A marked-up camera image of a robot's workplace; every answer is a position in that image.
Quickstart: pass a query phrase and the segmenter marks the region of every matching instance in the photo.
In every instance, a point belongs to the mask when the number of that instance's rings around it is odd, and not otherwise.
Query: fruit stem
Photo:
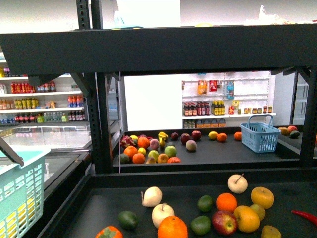
[[[243,177],[243,175],[244,175],[244,173],[242,173],[242,174],[240,175],[240,177],[236,180],[235,184],[237,184],[238,180],[239,180],[241,177]]]

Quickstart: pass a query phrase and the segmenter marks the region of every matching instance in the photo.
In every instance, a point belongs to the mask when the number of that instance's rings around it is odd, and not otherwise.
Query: plastic shopping basket
[[[252,117],[271,116],[269,124],[262,122],[250,123]],[[281,131],[273,127],[271,114],[252,115],[247,123],[240,124],[242,143],[256,153],[274,152],[276,150],[278,135]]]
[[[14,151],[24,165],[0,167],[0,238],[21,238],[43,214],[44,155],[50,149]]]

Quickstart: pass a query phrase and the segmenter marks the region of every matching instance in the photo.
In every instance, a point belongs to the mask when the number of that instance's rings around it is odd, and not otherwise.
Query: green apple
[[[151,150],[148,154],[148,157],[153,157],[155,159],[155,162],[158,162],[159,158],[159,152],[157,150]]]

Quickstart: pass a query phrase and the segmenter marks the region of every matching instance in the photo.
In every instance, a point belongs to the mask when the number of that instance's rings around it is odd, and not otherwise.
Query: black metal frame
[[[105,74],[114,72],[125,76],[250,70],[289,74],[297,70],[310,86],[300,161],[304,167],[313,164],[317,131],[316,24],[100,30],[101,3],[92,0],[91,30],[89,14],[84,11],[88,8],[84,4],[79,9],[79,20],[84,21],[79,31],[3,34],[0,44],[14,73],[43,80],[67,72],[85,73],[80,80],[82,87],[92,85],[87,89],[87,102],[98,174],[112,172]]]

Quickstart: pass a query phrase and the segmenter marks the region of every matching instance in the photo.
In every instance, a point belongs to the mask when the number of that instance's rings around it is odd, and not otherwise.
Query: avocado
[[[297,131],[297,130],[294,130],[294,131],[292,131],[292,132],[289,134],[289,136],[290,136],[292,139],[297,139],[299,135],[300,135],[300,132]]]

